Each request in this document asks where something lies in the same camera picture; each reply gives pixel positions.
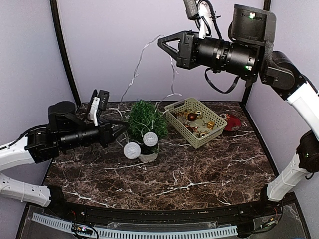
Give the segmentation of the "small green christmas tree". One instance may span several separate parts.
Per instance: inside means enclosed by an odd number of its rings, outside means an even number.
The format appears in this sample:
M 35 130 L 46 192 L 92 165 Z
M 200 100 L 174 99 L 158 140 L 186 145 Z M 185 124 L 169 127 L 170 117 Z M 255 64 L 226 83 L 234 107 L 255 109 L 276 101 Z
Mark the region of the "small green christmas tree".
M 159 141 L 168 136 L 168 126 L 164 113 L 152 102 L 138 100 L 131 106 L 128 123 L 129 141 L 137 143 L 141 148 L 138 159 L 141 162 L 154 162 L 160 151 Z M 154 132 L 158 136 L 158 143 L 153 147 L 148 147 L 143 143 L 143 136 L 147 132 Z

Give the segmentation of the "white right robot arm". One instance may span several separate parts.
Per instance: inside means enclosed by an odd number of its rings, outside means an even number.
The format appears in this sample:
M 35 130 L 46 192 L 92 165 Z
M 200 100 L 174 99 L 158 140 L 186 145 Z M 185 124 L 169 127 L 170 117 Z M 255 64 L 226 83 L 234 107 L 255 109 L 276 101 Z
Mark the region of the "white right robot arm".
M 263 188 L 263 200 L 282 200 L 302 179 L 311 179 L 318 172 L 319 93 L 286 55 L 271 50 L 271 42 L 229 42 L 182 31 L 160 38 L 157 45 L 183 69 L 205 66 L 207 71 L 231 73 L 248 84 L 261 78 L 272 88 L 273 94 L 293 110 L 292 128 L 288 132 L 301 132 L 305 126 L 309 128 L 301 136 L 288 165 Z

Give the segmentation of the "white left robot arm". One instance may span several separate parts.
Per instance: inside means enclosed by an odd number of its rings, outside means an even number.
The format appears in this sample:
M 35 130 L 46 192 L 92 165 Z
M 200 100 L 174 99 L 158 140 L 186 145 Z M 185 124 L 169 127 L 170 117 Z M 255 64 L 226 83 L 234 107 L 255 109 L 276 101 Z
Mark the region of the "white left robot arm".
M 95 143 L 105 148 L 128 128 L 127 122 L 118 120 L 107 120 L 99 125 L 83 124 L 66 131 L 54 131 L 50 125 L 39 125 L 0 147 L 0 169 L 4 171 L 16 166 L 42 163 L 58 157 L 61 152 Z M 34 185 L 7 176 L 0 178 L 0 194 L 42 207 L 65 201 L 62 189 L 58 186 Z

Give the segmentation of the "white woven light ball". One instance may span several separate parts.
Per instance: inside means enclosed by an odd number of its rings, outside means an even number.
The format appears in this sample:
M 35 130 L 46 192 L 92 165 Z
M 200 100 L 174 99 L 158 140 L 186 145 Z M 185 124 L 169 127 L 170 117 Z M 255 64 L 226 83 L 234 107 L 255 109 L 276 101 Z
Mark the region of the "white woven light ball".
M 158 143 L 158 136 L 154 132 L 147 132 L 143 136 L 143 143 L 148 147 L 153 147 Z
M 129 142 L 124 146 L 124 155 L 128 159 L 136 159 L 141 154 L 140 146 L 135 142 Z

